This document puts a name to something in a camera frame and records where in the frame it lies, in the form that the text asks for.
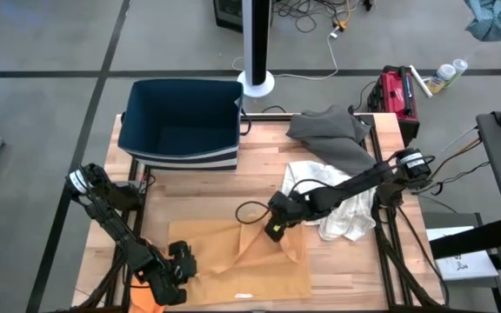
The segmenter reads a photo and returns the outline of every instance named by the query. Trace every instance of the orange object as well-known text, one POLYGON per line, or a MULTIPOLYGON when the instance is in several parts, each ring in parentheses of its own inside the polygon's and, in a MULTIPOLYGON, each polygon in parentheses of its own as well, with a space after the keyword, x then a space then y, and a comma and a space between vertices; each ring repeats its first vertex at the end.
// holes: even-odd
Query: orange object
MULTIPOLYGON (((311 297, 301 225, 287 229, 282 240, 274 243, 264 233, 263 223, 177 221, 170 223, 169 241, 178 240, 191 246, 198 272, 180 286, 187 290, 187 303, 176 308, 311 297)), ((138 310, 131 308, 130 313, 158 312, 148 289, 131 289, 131 300, 138 310)))

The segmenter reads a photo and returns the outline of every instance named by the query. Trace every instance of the white cloth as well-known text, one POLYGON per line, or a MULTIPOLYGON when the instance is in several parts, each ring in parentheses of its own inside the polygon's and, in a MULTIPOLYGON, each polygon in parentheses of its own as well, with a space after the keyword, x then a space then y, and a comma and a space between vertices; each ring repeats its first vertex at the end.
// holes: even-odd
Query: white cloth
MULTIPOLYGON (((312 161, 288 163, 285 168, 281 192, 286 196, 296 182, 303 179, 317 179, 330 186, 340 184, 350 176, 331 165, 312 161)), ((323 187, 320 183, 304 182, 297 186, 299 193, 323 187)), ((324 240, 333 240, 339 236, 356 241, 375 226, 371 217, 372 198, 375 188, 343 201, 329 216, 307 224, 318 225, 318 234, 324 240)))

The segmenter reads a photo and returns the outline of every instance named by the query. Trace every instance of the white bottle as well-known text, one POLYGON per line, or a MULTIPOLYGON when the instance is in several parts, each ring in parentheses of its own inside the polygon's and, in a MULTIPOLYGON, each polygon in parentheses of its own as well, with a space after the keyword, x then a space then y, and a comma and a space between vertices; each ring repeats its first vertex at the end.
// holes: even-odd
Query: white bottle
POLYGON ((453 84, 453 82, 455 82, 456 79, 458 79, 467 70, 467 67, 469 67, 469 64, 467 64, 467 62, 462 60, 462 59, 453 60, 453 63, 451 63, 451 65, 453 65, 453 67, 456 68, 456 75, 454 75, 448 81, 448 83, 446 83, 444 85, 445 89, 450 88, 450 86, 453 84))
POLYGON ((454 75, 456 75, 456 68, 449 64, 442 64, 426 84, 426 87, 433 94, 437 94, 454 75))

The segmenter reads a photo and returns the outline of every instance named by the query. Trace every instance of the blue storage bin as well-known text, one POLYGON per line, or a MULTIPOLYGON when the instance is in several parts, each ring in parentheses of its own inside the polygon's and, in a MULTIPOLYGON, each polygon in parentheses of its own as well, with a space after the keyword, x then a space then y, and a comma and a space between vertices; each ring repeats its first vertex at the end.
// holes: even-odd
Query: blue storage bin
POLYGON ((119 148, 159 170, 235 170, 243 85, 197 79, 138 81, 119 148))

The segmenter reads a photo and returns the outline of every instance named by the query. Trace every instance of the wooden table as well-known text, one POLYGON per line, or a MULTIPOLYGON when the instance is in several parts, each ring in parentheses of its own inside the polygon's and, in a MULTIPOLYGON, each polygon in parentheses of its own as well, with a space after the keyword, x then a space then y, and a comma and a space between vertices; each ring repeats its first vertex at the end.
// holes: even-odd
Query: wooden table
MULTIPOLYGON (((383 158, 401 150, 403 141, 394 114, 374 114, 383 158)), ((267 203, 280 187, 288 162, 314 160, 299 142, 285 135, 287 122, 253 122, 252 131, 241 138, 235 173, 158 173, 147 197, 142 235, 159 248, 166 247, 169 222, 179 219, 234 219, 234 210, 242 202, 267 203)), ((117 117, 105 170, 113 181, 125 181, 131 157, 117 147, 120 130, 117 117)), ((410 218, 423 245, 430 253, 421 210, 416 196, 404 194, 405 214, 410 218)), ((418 282, 437 301, 442 293, 437 277, 424 260, 418 243, 398 215, 405 263, 418 282)), ((357 242, 339 238, 322 241, 316 227, 306 227, 310 253, 312 295, 306 300, 226 303, 198 307, 169 307, 168 310, 384 310, 384 293, 374 232, 357 242)), ((115 244, 92 222, 79 272, 73 304, 81 303, 100 282, 111 264, 115 244)), ((402 303, 397 274, 391 266, 398 303, 402 303)))

